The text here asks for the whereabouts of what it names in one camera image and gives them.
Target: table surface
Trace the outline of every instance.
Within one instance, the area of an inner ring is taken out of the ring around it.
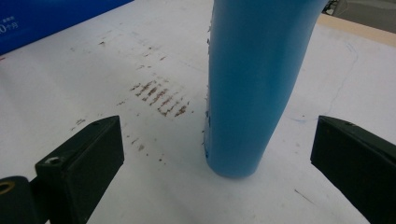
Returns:
[[[135,0],[2,55],[0,176],[120,115],[125,163],[89,223],[368,223],[309,157],[318,115],[396,143],[396,48],[317,24],[258,171],[228,179],[202,145],[212,5]]]

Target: blue cylinder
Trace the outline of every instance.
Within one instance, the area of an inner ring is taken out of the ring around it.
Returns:
[[[290,98],[327,0],[215,0],[205,154],[219,175],[253,174]]]

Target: black object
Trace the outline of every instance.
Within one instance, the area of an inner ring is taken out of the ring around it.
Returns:
[[[124,161],[120,118],[89,124],[35,165],[0,180],[0,223],[87,223]]]
[[[371,223],[396,223],[396,146],[319,116],[311,161]]]

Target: dark blue package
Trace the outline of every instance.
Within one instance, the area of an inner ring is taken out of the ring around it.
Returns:
[[[0,54],[133,0],[1,0]]]

